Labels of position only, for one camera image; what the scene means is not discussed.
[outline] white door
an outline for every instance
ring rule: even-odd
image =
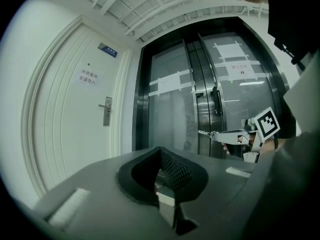
[[[109,49],[99,49],[101,43]],[[113,110],[110,125],[103,126],[105,109],[98,105],[105,105],[106,97],[114,102],[124,52],[80,25],[51,60],[34,114],[36,162],[47,190],[81,168],[113,156]]]

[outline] ceiling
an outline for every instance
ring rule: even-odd
[[[268,15],[269,6],[240,0],[90,0],[101,15],[113,15],[124,34],[150,42],[172,30],[217,14]]]

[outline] door frame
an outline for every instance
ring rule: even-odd
[[[106,39],[108,38],[105,33],[101,32],[98,24],[94,23],[90,19],[80,15],[74,21],[72,21],[68,26],[66,26],[49,44],[46,51],[43,53],[42,57],[37,63],[36,68],[33,71],[32,77],[27,85],[22,105],[21,113],[21,124],[20,133],[22,139],[22,152],[24,157],[24,162],[27,168],[27,172],[33,184],[33,187],[39,197],[42,197],[46,192],[43,178],[41,176],[39,165],[37,163],[37,156],[35,151],[35,110],[38,100],[38,94],[43,82],[44,76],[49,68],[49,65],[54,58],[55,54],[64,43],[64,41],[81,25],[86,25],[88,28],[99,33]],[[121,118],[122,118],[122,107],[124,100],[124,85],[126,82],[126,77],[130,65],[130,60],[133,54],[132,49],[127,49],[124,52],[121,66],[119,69],[119,75],[116,83],[116,90],[114,99],[112,101],[112,112],[111,113],[111,156],[117,157],[120,155],[121,148]]]
[[[151,74],[152,55],[158,54],[173,46],[176,46],[188,39],[187,42],[201,41],[207,53],[208,60],[215,73],[214,64],[204,45],[202,38],[218,33],[236,32],[241,36],[249,47],[255,47],[254,55],[263,67],[267,75],[273,93],[275,104],[275,114],[280,125],[279,138],[290,138],[296,135],[296,121],[292,116],[283,96],[289,90],[288,81],[282,71],[280,64],[271,52],[264,40],[239,17],[215,18],[189,24],[182,28],[169,32],[160,38],[150,42],[141,50],[140,61],[136,77],[134,92],[134,105],[132,116],[132,151],[145,149],[148,147],[148,108],[149,108],[149,82]]]

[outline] metal door frame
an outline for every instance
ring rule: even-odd
[[[217,69],[215,67],[215,64],[214,62],[212,61],[211,59],[211,56],[210,56],[210,53],[208,51],[208,48],[207,46],[205,45],[205,42],[202,38],[202,36],[198,33],[198,36],[200,38],[200,43],[202,45],[202,48],[203,50],[205,51],[205,55],[207,57],[207,60],[209,61],[210,63],[210,68],[212,70],[212,74],[214,75],[214,79],[215,79],[215,82],[216,82],[216,86],[219,90],[219,94],[220,94],[220,101],[221,101],[221,106],[222,106],[222,131],[226,131],[227,130],[227,119],[225,117],[225,111],[226,111],[226,103],[225,103],[225,97],[224,97],[224,92],[222,90],[222,87],[221,87],[221,82],[219,80],[219,77],[217,77]]]
[[[194,105],[197,107],[198,117],[198,130],[209,132],[210,131],[210,108],[208,100],[208,89],[205,83],[205,77],[202,71],[202,65],[199,60],[197,50],[194,46],[194,42],[188,42],[186,44],[187,57],[190,62],[192,77],[194,78],[193,85],[196,90],[196,99]],[[197,153],[204,156],[210,155],[211,140],[205,135],[198,134],[198,149]]]
[[[224,130],[224,113],[223,111],[220,114],[215,113],[215,106],[221,105],[221,97],[218,97],[219,102],[217,104],[215,104],[215,99],[213,98],[213,88],[218,88],[216,74],[212,70],[211,62],[208,58],[203,44],[201,43],[201,40],[194,41],[192,42],[192,44],[195,48],[197,58],[200,63],[201,72],[204,78],[209,118],[209,130],[203,129],[203,125],[200,125],[203,128],[199,127],[198,129],[205,132],[222,132]],[[225,155],[226,153],[223,152],[222,145],[216,141],[210,140],[209,156],[214,158],[224,158]]]
[[[189,66],[189,71],[190,71],[190,79],[191,79],[191,88],[192,88],[192,98],[193,98],[193,110],[194,110],[194,123],[196,123],[196,125],[199,125],[199,120],[198,120],[198,103],[197,103],[197,94],[196,94],[196,86],[195,86],[195,78],[194,78],[194,72],[193,72],[193,68],[191,66],[191,59],[190,59],[190,54],[188,53],[188,49],[187,49],[187,45],[185,40],[183,40],[183,47],[184,47],[184,51],[187,57],[187,61],[188,61],[188,66]],[[197,140],[196,143],[196,150],[199,152],[199,139]]]
[[[273,93],[276,108],[275,114],[281,127],[278,136],[280,138],[290,138],[296,135],[296,121],[283,99],[283,95],[289,89],[288,81],[279,70],[279,62],[271,50],[259,35],[239,17],[216,18],[196,22],[174,30],[149,43],[142,49],[134,95],[132,151],[148,147],[149,82],[152,56],[183,43],[183,40],[185,40],[186,43],[200,41],[206,52],[208,61],[211,64],[213,75],[216,75],[216,69],[201,37],[227,32],[235,32],[243,38],[251,48],[257,60],[260,61],[261,66],[267,75]],[[223,101],[223,93],[221,90],[220,98]],[[222,102],[222,113],[224,113],[224,102]]]

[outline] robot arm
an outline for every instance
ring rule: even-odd
[[[248,153],[243,154],[246,162],[254,162],[265,141],[280,130],[277,118],[271,107],[265,109],[257,116],[245,121],[244,129],[223,132],[205,132],[199,130],[200,134],[209,136],[212,140],[227,145],[246,145]],[[253,145],[249,143],[250,134],[254,134]]]

